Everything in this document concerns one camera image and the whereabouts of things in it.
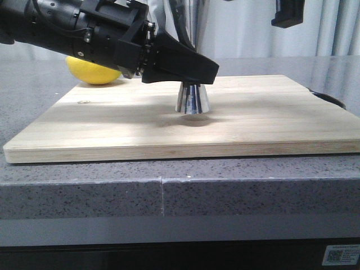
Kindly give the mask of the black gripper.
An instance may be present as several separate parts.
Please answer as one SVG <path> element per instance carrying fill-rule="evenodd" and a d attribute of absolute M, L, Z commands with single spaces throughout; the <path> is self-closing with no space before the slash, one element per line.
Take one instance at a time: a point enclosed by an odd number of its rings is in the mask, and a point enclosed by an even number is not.
<path fill-rule="evenodd" d="M 303 23 L 305 0 L 276 0 L 276 13 L 271 25 L 289 28 Z"/>
<path fill-rule="evenodd" d="M 185 1 L 170 0 L 169 6 L 179 42 L 166 31 L 158 32 L 143 67 L 142 82 L 213 84 L 219 65 L 195 51 L 186 30 Z M 138 1 L 126 1 L 124 6 L 83 1 L 75 28 L 85 31 L 73 40 L 73 55 L 133 78 L 140 72 L 149 36 L 155 31 L 148 12 L 148 5 Z"/>

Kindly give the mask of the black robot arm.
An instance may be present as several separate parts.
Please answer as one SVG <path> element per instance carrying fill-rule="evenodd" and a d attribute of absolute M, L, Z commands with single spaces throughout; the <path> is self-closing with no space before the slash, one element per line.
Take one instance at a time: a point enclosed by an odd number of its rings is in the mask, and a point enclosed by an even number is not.
<path fill-rule="evenodd" d="M 219 66 L 147 18 L 138 1 L 2 1 L 1 42 L 23 42 L 144 83 L 212 84 Z"/>

